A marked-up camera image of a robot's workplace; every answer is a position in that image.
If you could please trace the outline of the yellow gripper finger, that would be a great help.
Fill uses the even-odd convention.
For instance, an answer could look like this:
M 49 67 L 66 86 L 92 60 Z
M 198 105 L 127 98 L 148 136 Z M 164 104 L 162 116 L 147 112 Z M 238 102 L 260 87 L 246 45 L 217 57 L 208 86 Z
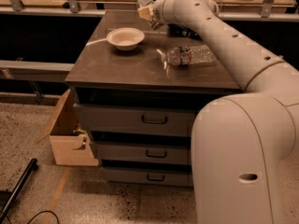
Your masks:
M 153 6 L 147 5 L 144 7 L 140 7 L 138 10 L 138 15 L 141 19 L 146 21 L 152 21 L 154 19 L 154 12 L 153 12 Z

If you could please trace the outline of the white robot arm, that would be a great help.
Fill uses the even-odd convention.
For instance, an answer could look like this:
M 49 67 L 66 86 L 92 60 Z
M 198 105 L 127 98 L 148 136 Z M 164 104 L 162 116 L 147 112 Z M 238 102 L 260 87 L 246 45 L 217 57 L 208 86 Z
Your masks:
M 199 224 L 284 224 L 278 165 L 299 147 L 299 73 L 218 18 L 211 0 L 137 0 L 157 28 L 195 31 L 241 89 L 210 102 L 192 126 Z

